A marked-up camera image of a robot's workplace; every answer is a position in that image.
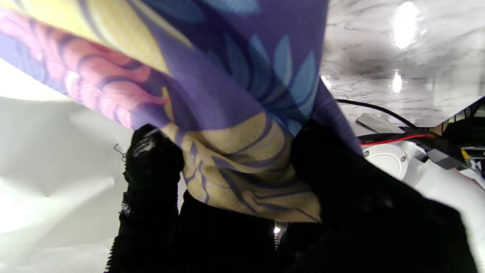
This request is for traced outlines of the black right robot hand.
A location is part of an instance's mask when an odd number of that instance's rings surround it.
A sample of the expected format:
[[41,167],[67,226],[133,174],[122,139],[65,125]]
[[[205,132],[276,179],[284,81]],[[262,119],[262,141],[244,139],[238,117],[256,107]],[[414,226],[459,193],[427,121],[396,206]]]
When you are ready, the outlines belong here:
[[146,124],[126,155],[128,182],[107,273],[476,273],[459,212],[373,166],[316,121],[293,140],[297,178],[322,223],[274,222],[184,193],[182,151]]

